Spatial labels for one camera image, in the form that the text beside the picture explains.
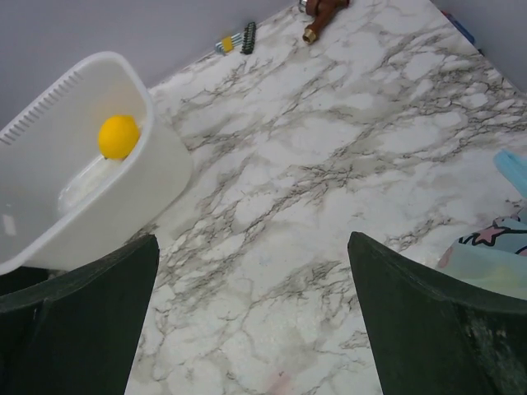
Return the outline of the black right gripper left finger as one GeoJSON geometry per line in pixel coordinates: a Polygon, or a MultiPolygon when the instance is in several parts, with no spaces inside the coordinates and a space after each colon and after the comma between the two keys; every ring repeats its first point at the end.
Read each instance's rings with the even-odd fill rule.
{"type": "Polygon", "coordinates": [[[3,275],[1,392],[124,393],[158,265],[157,239],[143,235],[59,276],[3,275]]]}

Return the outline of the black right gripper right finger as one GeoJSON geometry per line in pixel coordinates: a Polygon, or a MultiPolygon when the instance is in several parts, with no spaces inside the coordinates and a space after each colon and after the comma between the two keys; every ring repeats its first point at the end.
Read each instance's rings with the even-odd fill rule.
{"type": "Polygon", "coordinates": [[[416,263],[362,232],[347,244],[384,394],[524,394],[526,303],[416,263]]]}

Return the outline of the blue printed plastic bag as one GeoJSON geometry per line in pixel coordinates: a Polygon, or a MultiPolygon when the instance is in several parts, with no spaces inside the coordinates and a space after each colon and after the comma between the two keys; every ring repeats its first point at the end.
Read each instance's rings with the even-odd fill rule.
{"type": "Polygon", "coordinates": [[[526,209],[457,239],[436,269],[472,286],[526,299],[526,209]]]}

